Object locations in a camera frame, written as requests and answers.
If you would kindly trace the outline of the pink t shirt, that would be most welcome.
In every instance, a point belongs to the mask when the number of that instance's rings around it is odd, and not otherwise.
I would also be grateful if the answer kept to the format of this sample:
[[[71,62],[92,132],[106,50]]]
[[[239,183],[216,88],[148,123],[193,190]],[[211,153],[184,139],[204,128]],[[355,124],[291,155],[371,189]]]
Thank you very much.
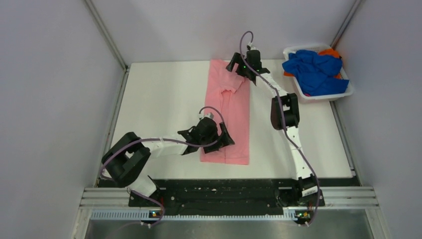
[[[205,105],[223,116],[228,134],[235,142],[216,152],[200,154],[201,162],[248,165],[250,160],[250,81],[226,70],[227,62],[210,61]]]

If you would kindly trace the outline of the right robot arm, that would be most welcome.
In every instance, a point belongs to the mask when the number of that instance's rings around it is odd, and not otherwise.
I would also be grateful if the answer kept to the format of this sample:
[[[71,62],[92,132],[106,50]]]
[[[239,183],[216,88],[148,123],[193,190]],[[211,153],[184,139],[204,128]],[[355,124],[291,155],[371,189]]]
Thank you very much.
[[[250,87],[257,86],[271,100],[270,122],[287,142],[292,158],[292,199],[299,206],[319,207],[322,191],[315,170],[307,160],[299,137],[298,97],[274,80],[261,61],[260,51],[234,53],[229,62],[211,60],[205,105],[207,113],[220,112],[221,142],[205,148],[201,161],[247,165],[250,161]]]

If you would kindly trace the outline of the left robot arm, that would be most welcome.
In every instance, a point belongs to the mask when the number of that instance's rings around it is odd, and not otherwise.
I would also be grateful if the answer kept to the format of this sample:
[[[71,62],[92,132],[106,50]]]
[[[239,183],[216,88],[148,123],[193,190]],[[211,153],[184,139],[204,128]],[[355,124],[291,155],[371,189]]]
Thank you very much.
[[[148,206],[159,201],[158,186],[143,168],[149,160],[170,155],[188,155],[202,149],[204,154],[234,145],[224,122],[202,117],[196,126],[176,134],[141,139],[128,132],[102,157],[101,176],[113,181],[119,188],[140,194]]]

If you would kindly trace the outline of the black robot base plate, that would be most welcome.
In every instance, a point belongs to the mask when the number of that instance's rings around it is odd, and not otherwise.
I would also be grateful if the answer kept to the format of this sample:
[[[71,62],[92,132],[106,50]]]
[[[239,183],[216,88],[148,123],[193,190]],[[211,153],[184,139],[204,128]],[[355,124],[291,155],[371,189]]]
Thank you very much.
[[[167,216],[282,215],[288,207],[325,206],[322,192],[302,197],[308,184],[293,179],[156,179],[158,190],[143,199],[131,192],[130,207],[162,204]]]

